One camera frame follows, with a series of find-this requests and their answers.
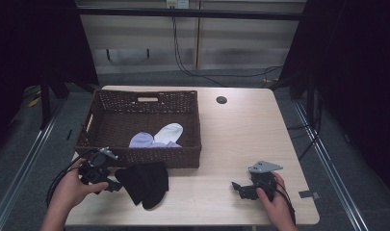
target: person's right hand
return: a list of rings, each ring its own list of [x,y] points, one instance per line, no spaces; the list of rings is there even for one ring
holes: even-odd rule
[[[276,182],[285,189],[284,180],[281,178],[281,176],[276,172],[273,172],[273,175],[276,179]],[[281,186],[277,185],[276,188],[285,194],[285,191]],[[270,202],[266,193],[262,189],[257,188],[257,194],[267,211],[269,220],[278,229],[278,231],[298,230],[294,225],[293,220],[291,219],[288,203],[285,201],[285,198],[281,196],[281,194],[275,192],[273,202]]]

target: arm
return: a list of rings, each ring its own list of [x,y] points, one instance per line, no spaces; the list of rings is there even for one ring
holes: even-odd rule
[[[277,183],[283,186],[285,189],[284,180],[281,178],[281,176],[276,172],[273,172],[273,175],[275,176]],[[282,187],[277,186],[276,188],[279,191],[285,193]],[[293,220],[291,219],[287,202],[278,192],[275,193],[273,202],[270,202],[270,200],[267,198],[266,193],[262,189],[257,188],[257,194],[260,197],[260,200],[267,211],[269,220],[278,229],[278,231],[298,230],[297,227],[294,225]]]
[[[80,159],[71,168],[79,167],[83,162],[85,160]],[[99,192],[107,187],[107,182],[84,185],[79,179],[78,168],[71,170],[54,191],[40,230],[63,231],[71,209],[80,204],[89,193]]]

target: table surface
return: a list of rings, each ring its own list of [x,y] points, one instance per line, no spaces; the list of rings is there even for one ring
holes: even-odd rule
[[[135,206],[125,189],[90,194],[67,225],[265,225],[259,200],[241,199],[231,186],[251,185],[247,168],[257,161],[283,166],[296,210],[297,224],[315,224],[319,214],[312,198],[301,199],[308,186],[273,92],[262,89],[107,86],[104,90],[197,90],[202,150],[200,167],[168,169],[169,191],[147,211]],[[218,96],[227,98],[219,104]]]

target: black cloth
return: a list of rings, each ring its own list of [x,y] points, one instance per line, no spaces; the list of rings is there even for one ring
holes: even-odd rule
[[[169,175],[163,163],[134,165],[116,171],[115,177],[126,189],[135,205],[146,210],[158,205],[169,190]]]

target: basket handle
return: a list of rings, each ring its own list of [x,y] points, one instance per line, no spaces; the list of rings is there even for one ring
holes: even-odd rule
[[[158,102],[159,92],[137,92],[135,101],[137,103]]]
[[[85,130],[86,130],[86,133],[88,133],[90,131],[92,121],[93,121],[93,113],[89,112],[89,114],[87,115],[86,120],[83,124],[83,126],[85,127]]]

